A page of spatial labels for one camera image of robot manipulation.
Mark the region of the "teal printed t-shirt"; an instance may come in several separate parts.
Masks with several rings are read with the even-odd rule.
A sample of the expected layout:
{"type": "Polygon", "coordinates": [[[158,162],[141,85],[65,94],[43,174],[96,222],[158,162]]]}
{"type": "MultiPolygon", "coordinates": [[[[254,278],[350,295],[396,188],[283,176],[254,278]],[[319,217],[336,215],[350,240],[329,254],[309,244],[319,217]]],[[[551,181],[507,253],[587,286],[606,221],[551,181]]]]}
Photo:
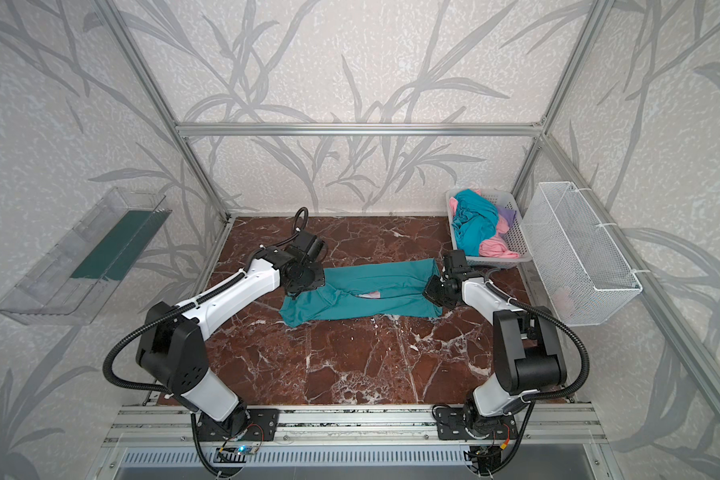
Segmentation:
{"type": "Polygon", "coordinates": [[[424,291],[438,273],[433,259],[327,268],[325,284],[285,298],[280,315],[289,327],[376,315],[437,318],[442,308],[424,291]]]}

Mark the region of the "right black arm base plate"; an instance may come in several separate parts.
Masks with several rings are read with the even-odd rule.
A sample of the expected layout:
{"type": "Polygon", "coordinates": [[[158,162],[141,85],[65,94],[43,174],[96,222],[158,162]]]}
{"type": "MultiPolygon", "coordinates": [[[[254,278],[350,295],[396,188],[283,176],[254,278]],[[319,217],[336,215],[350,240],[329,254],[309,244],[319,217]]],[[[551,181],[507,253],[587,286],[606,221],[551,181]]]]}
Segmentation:
{"type": "Polygon", "coordinates": [[[440,440],[489,440],[508,443],[518,436],[512,415],[482,416],[475,407],[435,404],[431,407],[440,440]]]}

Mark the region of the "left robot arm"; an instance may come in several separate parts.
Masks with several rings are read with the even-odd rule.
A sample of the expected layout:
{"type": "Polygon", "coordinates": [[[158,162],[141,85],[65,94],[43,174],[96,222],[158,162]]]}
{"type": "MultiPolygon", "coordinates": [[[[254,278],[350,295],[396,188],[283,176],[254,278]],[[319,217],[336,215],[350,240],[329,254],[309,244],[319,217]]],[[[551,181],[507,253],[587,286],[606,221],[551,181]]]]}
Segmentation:
{"type": "Polygon", "coordinates": [[[205,420],[237,432],[245,424],[244,401],[211,370],[206,341],[260,297],[283,289],[297,297],[325,285],[318,257],[324,241],[298,231],[281,247],[253,253],[245,268],[177,307],[186,310],[140,335],[136,363],[167,393],[205,420]]]}

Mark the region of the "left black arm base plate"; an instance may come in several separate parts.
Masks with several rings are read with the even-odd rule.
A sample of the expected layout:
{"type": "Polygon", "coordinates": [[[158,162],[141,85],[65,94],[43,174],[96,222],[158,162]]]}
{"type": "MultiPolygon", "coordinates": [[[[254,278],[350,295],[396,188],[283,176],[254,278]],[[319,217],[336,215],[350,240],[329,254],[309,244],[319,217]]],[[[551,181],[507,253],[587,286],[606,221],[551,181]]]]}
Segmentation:
{"type": "Polygon", "coordinates": [[[217,421],[201,413],[195,433],[200,442],[274,440],[281,411],[276,408],[248,408],[238,406],[225,420],[217,421]]]}

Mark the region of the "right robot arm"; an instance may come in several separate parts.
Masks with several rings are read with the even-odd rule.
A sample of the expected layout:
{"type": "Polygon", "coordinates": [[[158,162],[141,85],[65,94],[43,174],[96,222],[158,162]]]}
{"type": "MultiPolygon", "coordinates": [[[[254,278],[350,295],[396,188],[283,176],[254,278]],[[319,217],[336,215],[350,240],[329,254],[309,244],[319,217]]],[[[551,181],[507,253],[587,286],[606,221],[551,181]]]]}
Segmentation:
{"type": "Polygon", "coordinates": [[[566,395],[567,366],[550,312],[498,288],[463,251],[444,255],[443,270],[428,281],[424,297],[443,308],[468,306],[492,326],[492,374],[468,395],[466,422],[513,415],[533,401],[566,395]]]}

